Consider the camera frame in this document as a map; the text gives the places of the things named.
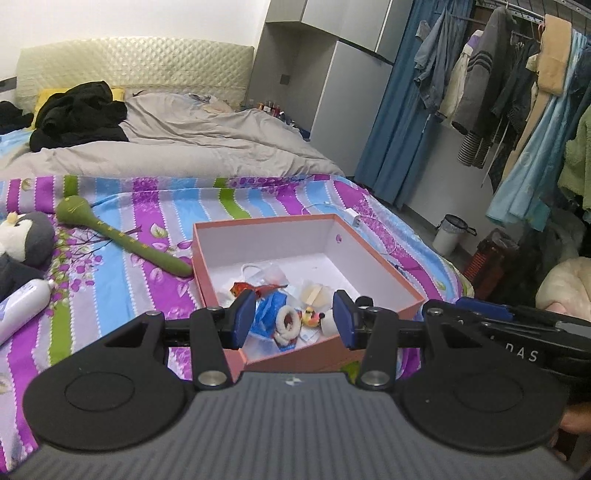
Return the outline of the person's right hand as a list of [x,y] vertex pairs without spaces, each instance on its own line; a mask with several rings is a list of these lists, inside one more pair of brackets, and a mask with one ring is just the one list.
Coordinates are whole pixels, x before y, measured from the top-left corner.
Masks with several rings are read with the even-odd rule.
[[560,428],[575,435],[590,435],[591,403],[569,406],[561,420]]

